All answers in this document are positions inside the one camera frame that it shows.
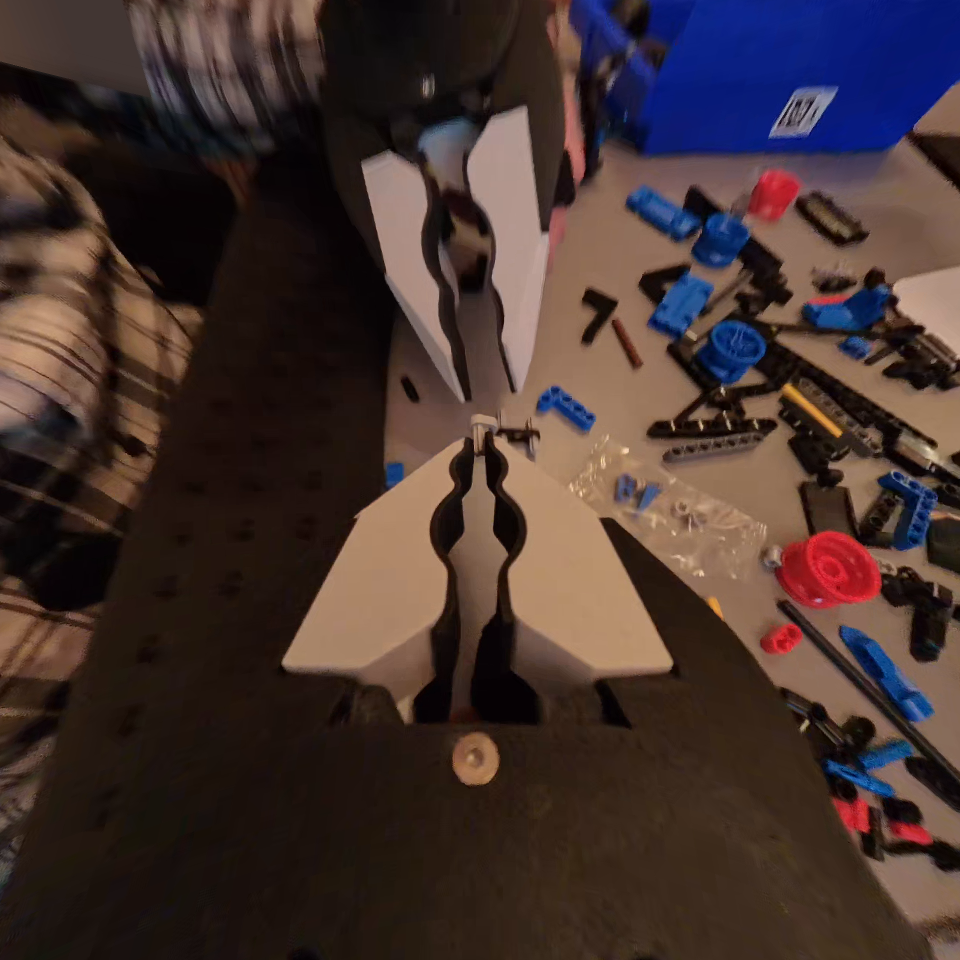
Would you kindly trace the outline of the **blue thick angle beam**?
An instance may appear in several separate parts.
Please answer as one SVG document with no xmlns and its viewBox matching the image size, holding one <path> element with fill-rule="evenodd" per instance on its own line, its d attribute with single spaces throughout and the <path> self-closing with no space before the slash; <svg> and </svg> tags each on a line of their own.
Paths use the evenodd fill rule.
<svg viewBox="0 0 960 960">
<path fill-rule="evenodd" d="M 884 491 L 902 501 L 893 534 L 893 548 L 908 551 L 926 544 L 932 514 L 938 505 L 938 496 L 929 486 L 900 471 L 890 471 L 877 479 Z"/>
</svg>

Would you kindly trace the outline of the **large red wheel rim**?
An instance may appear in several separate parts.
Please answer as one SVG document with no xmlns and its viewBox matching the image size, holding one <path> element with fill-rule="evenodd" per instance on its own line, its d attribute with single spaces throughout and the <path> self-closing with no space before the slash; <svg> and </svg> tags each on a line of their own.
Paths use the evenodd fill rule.
<svg viewBox="0 0 960 960">
<path fill-rule="evenodd" d="M 813 534 L 789 544 L 774 576 L 792 601 L 814 610 L 866 603 L 882 589 L 874 557 L 851 536 L 838 532 Z"/>
</svg>

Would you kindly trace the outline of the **blue flat panel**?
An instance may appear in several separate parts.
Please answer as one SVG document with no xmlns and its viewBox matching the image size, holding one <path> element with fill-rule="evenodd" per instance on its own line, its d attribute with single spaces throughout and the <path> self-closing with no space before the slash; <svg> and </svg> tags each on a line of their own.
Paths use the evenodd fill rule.
<svg viewBox="0 0 960 960">
<path fill-rule="evenodd" d="M 664 294 L 647 320 L 650 330 L 676 341 L 683 337 L 714 294 L 714 284 L 686 271 Z"/>
</svg>

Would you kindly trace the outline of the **grey desk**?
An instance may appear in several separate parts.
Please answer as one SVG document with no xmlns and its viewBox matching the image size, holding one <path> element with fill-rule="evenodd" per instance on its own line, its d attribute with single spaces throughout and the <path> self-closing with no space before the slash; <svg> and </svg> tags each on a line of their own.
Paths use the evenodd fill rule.
<svg viewBox="0 0 960 960">
<path fill-rule="evenodd" d="M 860 276 L 877 267 L 890 280 L 958 266 L 958 191 L 933 167 L 917 147 L 903 140 L 882 153 L 850 155 L 678 156 L 642 158 L 610 146 L 596 179 L 580 191 L 568 213 L 561 242 L 543 297 L 543 317 L 534 362 L 525 390 L 510 394 L 503 385 L 493 330 L 484 300 L 464 301 L 476 321 L 463 334 L 469 344 L 473 406 L 449 397 L 446 386 L 431 372 L 429 360 L 403 318 L 394 330 L 390 357 L 386 460 L 402 462 L 408 472 L 469 432 L 474 411 L 496 416 L 502 411 L 508 425 L 538 423 L 541 441 L 535 465 L 566 485 L 602 438 L 608 436 L 636 456 L 658 464 L 663 444 L 646 437 L 648 426 L 680 412 L 698 390 L 666 353 L 666 339 L 650 330 L 652 304 L 639 289 L 649 270 L 688 259 L 684 246 L 672 244 L 625 209 L 627 195 L 639 186 L 652 186 L 681 201 L 690 186 L 700 186 L 720 205 L 746 191 L 762 169 L 781 166 L 798 174 L 805 186 L 833 196 L 861 219 L 870 232 L 867 241 L 846 253 L 833 250 L 792 211 L 780 222 L 759 224 L 760 241 L 783 261 L 790 304 L 774 307 L 767 317 L 796 322 L 800 305 L 812 295 L 810 273 L 845 263 Z M 581 344 L 590 318 L 582 294 L 594 287 L 618 300 L 617 316 L 626 327 L 642 360 L 631 370 L 614 332 L 605 328 L 593 345 Z M 843 356 L 833 341 L 788 337 L 790 347 L 844 380 L 910 424 L 927 432 L 946 453 L 958 450 L 958 389 L 913 390 L 886 379 L 877 366 L 863 366 Z M 401 377 L 414 381 L 420 394 L 411 403 Z M 581 435 L 561 417 L 534 415 L 537 394 L 559 385 L 597 415 L 589 435 Z M 780 424 L 760 448 L 746 455 L 708 459 L 677 468 L 679 479 L 725 500 L 765 524 L 767 542 L 786 546 L 808 532 L 798 486 L 802 473 L 787 446 L 788 431 Z M 486 489 L 483 463 L 464 503 L 470 529 L 453 559 L 462 577 L 462 654 L 454 686 L 454 704 L 469 701 L 476 642 L 482 626 L 494 613 L 494 579 L 504 551 L 487 523 L 493 519 L 494 500 Z M 870 715 L 882 738 L 895 736 L 824 657 L 805 640 L 791 654 L 766 655 L 760 639 L 770 626 L 784 622 L 776 609 L 783 596 L 775 577 L 759 565 L 746 581 L 699 579 L 677 572 L 697 596 L 715 596 L 726 625 L 740 646 L 766 672 L 775 688 L 786 687 L 824 704 L 837 719 L 850 714 Z M 888 606 L 882 598 L 861 606 L 840 607 L 825 614 L 808 614 L 816 627 L 841 653 L 837 626 L 849 624 L 882 643 L 929 697 L 935 716 L 922 725 L 926 735 L 954 763 L 958 763 L 958 628 L 951 626 L 946 649 L 938 663 L 917 664 L 906 651 L 909 614 Z M 958 918 L 958 877 L 943 873 L 921 856 L 892 857 L 882 863 L 852 853 L 886 887 L 911 924 L 921 928 Z"/>
</svg>

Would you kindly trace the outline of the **person's plaid shirt torso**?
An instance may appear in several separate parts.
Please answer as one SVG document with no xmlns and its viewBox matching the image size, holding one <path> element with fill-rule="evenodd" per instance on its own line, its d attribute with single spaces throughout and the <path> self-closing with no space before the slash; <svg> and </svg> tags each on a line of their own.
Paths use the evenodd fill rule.
<svg viewBox="0 0 960 960">
<path fill-rule="evenodd" d="M 84 139 L 2 97 L 4 874 L 204 321 L 114 243 Z"/>
</svg>

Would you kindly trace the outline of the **blue angled panel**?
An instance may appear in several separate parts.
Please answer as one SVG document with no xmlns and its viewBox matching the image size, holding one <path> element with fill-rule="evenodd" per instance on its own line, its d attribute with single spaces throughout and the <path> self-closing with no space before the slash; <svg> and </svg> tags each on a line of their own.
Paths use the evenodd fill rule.
<svg viewBox="0 0 960 960">
<path fill-rule="evenodd" d="M 870 330 L 885 318 L 891 294 L 891 288 L 886 284 L 863 287 L 842 301 L 808 302 L 801 308 L 800 316 L 817 330 Z"/>
</svg>

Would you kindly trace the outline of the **blue wheel rim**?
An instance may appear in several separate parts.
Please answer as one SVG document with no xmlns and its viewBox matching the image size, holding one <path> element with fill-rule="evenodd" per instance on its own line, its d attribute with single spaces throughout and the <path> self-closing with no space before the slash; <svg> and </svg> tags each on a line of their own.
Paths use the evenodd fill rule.
<svg viewBox="0 0 960 960">
<path fill-rule="evenodd" d="M 720 385 L 732 386 L 762 360 L 766 350 L 766 338 L 750 323 L 724 319 L 706 334 L 694 357 Z"/>
<path fill-rule="evenodd" d="M 707 269 L 725 269 L 740 257 L 750 239 L 750 228 L 742 219 L 728 211 L 717 212 L 703 222 L 691 257 Z"/>
</svg>

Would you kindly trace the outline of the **small red wheel hub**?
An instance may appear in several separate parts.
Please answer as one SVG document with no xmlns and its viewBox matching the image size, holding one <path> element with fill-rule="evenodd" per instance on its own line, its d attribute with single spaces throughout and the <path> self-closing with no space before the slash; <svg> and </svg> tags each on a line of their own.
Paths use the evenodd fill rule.
<svg viewBox="0 0 960 960">
<path fill-rule="evenodd" d="M 759 175 L 748 203 L 750 216 L 767 223 L 779 222 L 802 189 L 798 176 L 783 169 L 768 169 Z"/>
</svg>

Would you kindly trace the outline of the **small black pin assembly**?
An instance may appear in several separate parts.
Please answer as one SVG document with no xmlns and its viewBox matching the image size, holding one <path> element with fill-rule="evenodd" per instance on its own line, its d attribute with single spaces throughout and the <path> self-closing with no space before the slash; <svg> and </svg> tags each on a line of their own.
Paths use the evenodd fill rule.
<svg viewBox="0 0 960 960">
<path fill-rule="evenodd" d="M 499 417 L 474 414 L 470 419 L 470 435 L 476 457 L 484 457 L 493 438 L 499 438 L 506 444 L 522 449 L 530 461 L 537 460 L 541 432 L 534 427 L 531 419 L 517 427 L 504 425 Z"/>
</svg>

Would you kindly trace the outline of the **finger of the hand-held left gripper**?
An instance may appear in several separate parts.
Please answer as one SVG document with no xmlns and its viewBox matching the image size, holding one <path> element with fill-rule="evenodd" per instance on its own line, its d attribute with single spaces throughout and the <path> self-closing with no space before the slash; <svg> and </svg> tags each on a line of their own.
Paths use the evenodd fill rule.
<svg viewBox="0 0 960 960">
<path fill-rule="evenodd" d="M 421 163 L 391 150 L 364 160 L 362 172 L 390 291 L 446 386 L 459 402 L 469 402 L 459 288 L 437 185 Z"/>
<path fill-rule="evenodd" d="M 466 157 L 464 177 L 489 229 L 498 343 L 510 390 L 518 393 L 534 356 L 549 254 L 525 105 L 487 120 Z"/>
</svg>

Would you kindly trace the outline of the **blue L-shaped beam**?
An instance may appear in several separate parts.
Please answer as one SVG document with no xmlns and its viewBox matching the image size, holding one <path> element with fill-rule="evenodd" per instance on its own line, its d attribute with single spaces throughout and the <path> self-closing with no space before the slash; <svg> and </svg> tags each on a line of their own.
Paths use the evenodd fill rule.
<svg viewBox="0 0 960 960">
<path fill-rule="evenodd" d="M 559 385 L 544 390 L 536 400 L 535 409 L 538 414 L 557 413 L 584 434 L 590 433 L 596 423 L 596 414 Z"/>
</svg>

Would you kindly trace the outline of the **black perforated board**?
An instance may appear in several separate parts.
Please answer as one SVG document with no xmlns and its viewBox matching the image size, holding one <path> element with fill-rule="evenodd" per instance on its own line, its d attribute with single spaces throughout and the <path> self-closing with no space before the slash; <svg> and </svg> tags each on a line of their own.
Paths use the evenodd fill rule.
<svg viewBox="0 0 960 960">
<path fill-rule="evenodd" d="M 322 955 L 355 845 L 348 678 L 281 661 L 381 490 L 393 308 L 317 155 L 268 161 L 71 681 L 2 958 Z"/>
</svg>

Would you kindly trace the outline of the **person's left hand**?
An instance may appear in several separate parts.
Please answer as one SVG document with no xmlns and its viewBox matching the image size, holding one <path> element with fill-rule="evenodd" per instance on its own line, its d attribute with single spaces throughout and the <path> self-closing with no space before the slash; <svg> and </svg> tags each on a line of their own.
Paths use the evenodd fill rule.
<svg viewBox="0 0 960 960">
<path fill-rule="evenodd" d="M 558 62 L 561 81 L 565 151 L 570 161 L 573 185 L 575 189 L 578 189 L 584 179 L 586 160 L 576 80 L 579 42 L 570 26 L 570 2 L 556 2 L 552 13 L 549 15 L 547 25 Z"/>
</svg>

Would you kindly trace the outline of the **black L-shaped beam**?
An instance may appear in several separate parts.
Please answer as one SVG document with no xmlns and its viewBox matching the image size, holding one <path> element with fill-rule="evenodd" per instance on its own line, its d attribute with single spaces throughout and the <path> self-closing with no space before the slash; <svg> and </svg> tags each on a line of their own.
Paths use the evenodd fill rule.
<svg viewBox="0 0 960 960">
<path fill-rule="evenodd" d="M 582 294 L 582 306 L 588 307 L 592 317 L 582 331 L 581 344 L 590 346 L 605 325 L 614 317 L 618 300 L 594 287 L 586 287 Z"/>
</svg>

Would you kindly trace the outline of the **blue storage bin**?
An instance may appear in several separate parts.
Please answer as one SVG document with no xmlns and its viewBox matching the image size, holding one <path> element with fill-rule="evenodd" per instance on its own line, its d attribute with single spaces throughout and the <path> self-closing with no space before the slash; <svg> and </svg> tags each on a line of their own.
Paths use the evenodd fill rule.
<svg viewBox="0 0 960 960">
<path fill-rule="evenodd" d="M 648 156 L 896 146 L 958 82 L 956 1 L 649 2 L 654 66 L 616 2 L 571 2 L 601 129 Z"/>
</svg>

